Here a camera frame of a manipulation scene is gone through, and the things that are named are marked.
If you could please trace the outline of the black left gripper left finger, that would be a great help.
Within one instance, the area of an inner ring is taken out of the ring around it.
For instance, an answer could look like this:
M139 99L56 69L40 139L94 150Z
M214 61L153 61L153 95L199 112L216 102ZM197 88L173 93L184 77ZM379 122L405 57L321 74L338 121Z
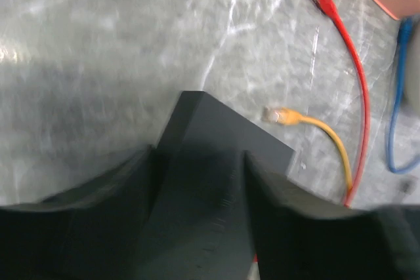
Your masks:
M1 208L2 279L128 279L155 190L154 149L39 203Z

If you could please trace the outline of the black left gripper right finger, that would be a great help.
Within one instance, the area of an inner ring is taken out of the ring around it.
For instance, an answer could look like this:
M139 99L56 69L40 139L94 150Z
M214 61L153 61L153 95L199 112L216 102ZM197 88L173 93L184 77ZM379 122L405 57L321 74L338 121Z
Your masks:
M418 279L419 207L334 204L244 157L262 279Z

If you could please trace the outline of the black network switch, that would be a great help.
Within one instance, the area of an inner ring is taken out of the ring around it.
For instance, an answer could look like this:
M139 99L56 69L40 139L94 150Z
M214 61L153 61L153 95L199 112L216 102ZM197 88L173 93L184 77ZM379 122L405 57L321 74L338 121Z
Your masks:
M294 154L210 94L180 94L157 146L163 183L140 237L136 279L247 278L247 151L280 173Z

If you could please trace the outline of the white floral round plate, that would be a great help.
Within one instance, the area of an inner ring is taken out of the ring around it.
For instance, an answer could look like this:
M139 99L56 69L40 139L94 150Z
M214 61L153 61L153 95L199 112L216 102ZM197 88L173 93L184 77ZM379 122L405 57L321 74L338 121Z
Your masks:
M419 19L416 19L413 25L411 37L408 43L406 68L405 68L405 85L404 92L408 104L412 110L419 115Z

